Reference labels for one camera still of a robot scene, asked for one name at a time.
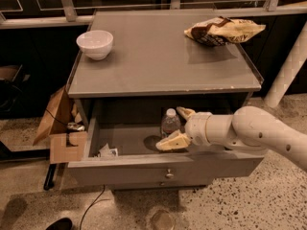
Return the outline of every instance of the black chair leg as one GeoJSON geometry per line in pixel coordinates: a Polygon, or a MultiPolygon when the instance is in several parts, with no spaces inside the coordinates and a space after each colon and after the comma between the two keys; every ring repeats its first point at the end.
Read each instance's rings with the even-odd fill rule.
{"type": "Polygon", "coordinates": [[[49,189],[54,187],[54,182],[53,182],[53,178],[54,178],[54,174],[57,168],[57,164],[51,164],[49,165],[49,169],[46,175],[46,180],[44,183],[44,190],[48,191],[49,189]]]}

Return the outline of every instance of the drawer handle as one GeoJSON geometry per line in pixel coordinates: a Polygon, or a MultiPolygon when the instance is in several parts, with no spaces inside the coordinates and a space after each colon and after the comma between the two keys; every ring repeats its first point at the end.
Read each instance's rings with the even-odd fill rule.
{"type": "Polygon", "coordinates": [[[165,174],[165,177],[168,179],[174,178],[174,174],[172,173],[171,169],[167,169],[167,173],[165,174]]]}

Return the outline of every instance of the bowl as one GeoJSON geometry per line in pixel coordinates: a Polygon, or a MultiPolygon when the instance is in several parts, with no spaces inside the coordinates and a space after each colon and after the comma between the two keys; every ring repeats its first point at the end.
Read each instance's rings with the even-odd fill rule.
{"type": "Polygon", "coordinates": [[[77,44],[87,57],[101,60],[112,49],[113,35],[107,31],[89,31],[78,36],[77,44]]]}

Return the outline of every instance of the bottle cap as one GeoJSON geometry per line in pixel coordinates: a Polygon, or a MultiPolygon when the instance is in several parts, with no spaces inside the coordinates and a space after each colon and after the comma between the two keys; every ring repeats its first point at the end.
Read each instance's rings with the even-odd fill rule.
{"type": "Polygon", "coordinates": [[[166,115],[170,118],[174,118],[176,116],[176,111],[172,108],[167,109],[166,115]]]}

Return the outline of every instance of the shoe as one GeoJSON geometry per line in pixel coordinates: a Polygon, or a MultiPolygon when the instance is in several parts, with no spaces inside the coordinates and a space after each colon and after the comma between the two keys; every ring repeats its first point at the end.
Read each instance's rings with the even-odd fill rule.
{"type": "Polygon", "coordinates": [[[70,218],[61,218],[48,226],[46,230],[71,230],[73,222],[70,218]]]}

